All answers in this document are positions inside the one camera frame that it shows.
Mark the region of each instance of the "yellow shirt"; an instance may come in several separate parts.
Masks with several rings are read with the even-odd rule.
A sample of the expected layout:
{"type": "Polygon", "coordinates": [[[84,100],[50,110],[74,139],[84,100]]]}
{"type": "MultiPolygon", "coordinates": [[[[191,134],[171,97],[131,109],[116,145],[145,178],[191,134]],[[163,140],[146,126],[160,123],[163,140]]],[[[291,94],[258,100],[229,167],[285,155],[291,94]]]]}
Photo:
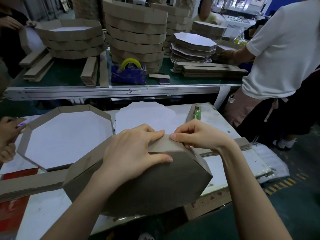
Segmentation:
{"type": "MultiPolygon", "coordinates": [[[[216,16],[214,15],[213,12],[210,12],[210,15],[208,16],[208,18],[204,21],[205,23],[210,23],[212,24],[213,22],[216,22],[217,18],[216,16]]],[[[200,22],[203,22],[199,19],[199,15],[195,16],[192,21],[200,21],[200,22]]]]}

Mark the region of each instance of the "white table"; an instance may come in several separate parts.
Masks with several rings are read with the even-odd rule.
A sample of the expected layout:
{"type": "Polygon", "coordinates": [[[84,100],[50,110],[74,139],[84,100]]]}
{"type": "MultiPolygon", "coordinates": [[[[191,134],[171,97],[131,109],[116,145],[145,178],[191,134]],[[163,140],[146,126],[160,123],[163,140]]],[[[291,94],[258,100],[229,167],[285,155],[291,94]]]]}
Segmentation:
{"type": "MultiPolygon", "coordinates": [[[[234,139],[240,137],[235,129],[231,127],[210,103],[202,103],[199,105],[202,106],[201,121],[224,131],[234,139]]],[[[187,117],[190,106],[190,104],[173,105],[168,106],[168,108],[174,110],[177,115],[185,115],[187,117]]],[[[118,110],[106,112],[111,115],[112,122],[114,123],[115,114],[118,110]]],[[[272,172],[253,149],[244,151],[243,154],[255,177],[259,178],[272,172]]],[[[206,157],[205,160],[210,167],[213,178],[210,181],[211,186],[206,188],[203,195],[227,187],[227,180],[224,174],[221,157],[211,156],[206,157]]],[[[66,211],[70,204],[71,201],[64,193],[63,189],[30,196],[16,239],[40,239],[53,223],[66,211]]],[[[110,229],[114,226],[134,220],[135,218],[136,217],[126,217],[114,219],[107,216],[99,216],[91,234],[110,229]]]]}

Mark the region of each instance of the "black hair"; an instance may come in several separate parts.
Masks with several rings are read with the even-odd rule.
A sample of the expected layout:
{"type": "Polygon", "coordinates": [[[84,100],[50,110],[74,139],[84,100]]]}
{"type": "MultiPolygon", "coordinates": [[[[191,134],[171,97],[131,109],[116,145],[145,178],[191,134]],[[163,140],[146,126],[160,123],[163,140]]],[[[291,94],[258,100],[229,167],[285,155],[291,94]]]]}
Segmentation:
{"type": "Polygon", "coordinates": [[[200,0],[199,7],[198,7],[198,14],[200,14],[202,3],[203,3],[203,0],[200,0]]]}

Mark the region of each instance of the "smartphone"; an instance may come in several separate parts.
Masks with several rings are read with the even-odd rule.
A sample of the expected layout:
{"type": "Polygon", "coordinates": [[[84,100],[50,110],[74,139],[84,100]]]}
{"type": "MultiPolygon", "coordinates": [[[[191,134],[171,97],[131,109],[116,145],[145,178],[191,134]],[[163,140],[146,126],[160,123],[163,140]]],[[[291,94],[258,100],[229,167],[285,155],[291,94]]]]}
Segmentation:
{"type": "Polygon", "coordinates": [[[160,85],[169,85],[170,84],[170,79],[167,79],[167,78],[157,78],[157,80],[160,85]]]}

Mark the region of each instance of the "table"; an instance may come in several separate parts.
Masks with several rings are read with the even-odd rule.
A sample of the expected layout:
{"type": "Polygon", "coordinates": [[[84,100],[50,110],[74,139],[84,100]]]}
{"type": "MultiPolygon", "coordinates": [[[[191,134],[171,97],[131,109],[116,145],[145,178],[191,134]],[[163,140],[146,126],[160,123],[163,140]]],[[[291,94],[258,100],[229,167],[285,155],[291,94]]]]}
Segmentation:
{"type": "Polygon", "coordinates": [[[109,87],[101,87],[99,74],[95,88],[85,87],[80,75],[85,59],[56,59],[52,67],[40,82],[23,80],[22,74],[16,77],[4,92],[10,100],[57,100],[69,99],[74,103],[83,103],[88,98],[116,98],[134,96],[171,96],[186,94],[218,93],[221,85],[239,87],[241,80],[219,78],[192,78],[171,72],[173,63],[170,58],[164,58],[160,72],[170,75],[170,85],[159,85],[156,79],[147,77],[146,85],[129,85],[111,82],[111,58],[107,52],[109,87]]]}
{"type": "MultiPolygon", "coordinates": [[[[210,103],[202,103],[199,105],[202,106],[201,120],[203,122],[213,125],[225,133],[228,133],[234,139],[240,137],[235,129],[231,127],[231,125],[210,103]]],[[[168,108],[174,110],[177,115],[185,115],[187,117],[190,106],[190,104],[183,104],[168,106],[168,108]]],[[[111,115],[112,122],[114,123],[115,114],[118,110],[106,112],[111,115]]],[[[255,177],[259,178],[272,173],[271,169],[253,149],[242,153],[244,154],[255,177]]],[[[210,181],[212,186],[207,187],[203,192],[203,195],[227,186],[221,157],[211,156],[206,157],[205,160],[210,167],[213,178],[210,181]]],[[[70,204],[71,201],[64,193],[63,189],[30,196],[16,239],[26,239],[26,236],[33,240],[40,239],[42,235],[53,225],[53,223],[66,211],[70,204]]],[[[91,234],[110,229],[136,218],[137,217],[126,217],[114,219],[100,215],[91,234]]]]}

